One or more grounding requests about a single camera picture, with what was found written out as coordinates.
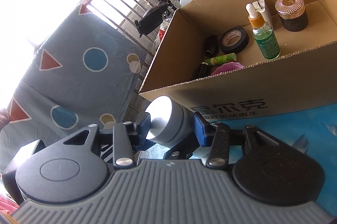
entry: green lip balm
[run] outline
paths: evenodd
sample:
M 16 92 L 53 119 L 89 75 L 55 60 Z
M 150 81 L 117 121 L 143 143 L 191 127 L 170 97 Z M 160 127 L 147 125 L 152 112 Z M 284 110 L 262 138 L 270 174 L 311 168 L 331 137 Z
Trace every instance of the green lip balm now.
M 231 61 L 236 61 L 235 53 L 231 53 L 231 54 L 223 55 L 223 56 L 217 56 L 217 57 L 209 58 L 205 60 L 205 62 L 211 66 L 229 63 Z

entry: tape roll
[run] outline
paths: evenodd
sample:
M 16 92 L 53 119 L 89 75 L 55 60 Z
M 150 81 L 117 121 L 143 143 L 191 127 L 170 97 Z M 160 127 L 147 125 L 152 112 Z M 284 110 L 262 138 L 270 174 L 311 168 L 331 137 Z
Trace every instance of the tape roll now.
M 234 27 L 225 32 L 219 39 L 219 48 L 225 54 L 240 53 L 248 45 L 249 36 L 242 27 Z

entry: green bottle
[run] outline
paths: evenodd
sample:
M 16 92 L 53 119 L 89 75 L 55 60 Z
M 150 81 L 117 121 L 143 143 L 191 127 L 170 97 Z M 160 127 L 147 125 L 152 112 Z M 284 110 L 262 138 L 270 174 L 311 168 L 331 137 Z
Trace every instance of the green bottle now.
M 251 3 L 246 5 L 246 9 L 249 13 L 248 19 L 253 27 L 254 39 L 262 55 L 266 59 L 277 58 L 280 55 L 280 47 L 272 26 L 268 22 L 265 22 L 262 15 L 255 10 Z

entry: red triangle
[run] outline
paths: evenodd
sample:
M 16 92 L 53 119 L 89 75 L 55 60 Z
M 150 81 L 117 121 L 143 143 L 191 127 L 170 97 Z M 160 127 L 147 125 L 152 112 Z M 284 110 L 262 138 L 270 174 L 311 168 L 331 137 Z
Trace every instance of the red triangle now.
M 48 71 L 61 67 L 63 67 L 61 63 L 59 63 L 50 53 L 48 53 L 46 49 L 42 49 L 40 71 Z
M 11 109 L 9 110 L 9 115 L 11 116 L 10 123 L 32 119 L 27 114 L 27 112 L 19 105 L 15 98 L 13 98 L 11 101 Z
M 81 5 L 79 15 L 92 13 L 84 4 Z

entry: blue table surface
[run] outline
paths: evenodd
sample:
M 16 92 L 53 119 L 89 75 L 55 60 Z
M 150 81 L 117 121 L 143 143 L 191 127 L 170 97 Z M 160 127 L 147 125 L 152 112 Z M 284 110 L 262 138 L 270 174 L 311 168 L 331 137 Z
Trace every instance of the blue table surface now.
M 318 161 L 325 172 L 325 183 L 317 203 L 337 216 L 337 103 L 314 109 L 275 116 L 222 121 L 233 129 L 255 125 L 283 142 L 293 145 Z M 156 144 L 142 158 L 162 158 L 169 149 Z M 231 147 L 230 162 L 242 156 Z

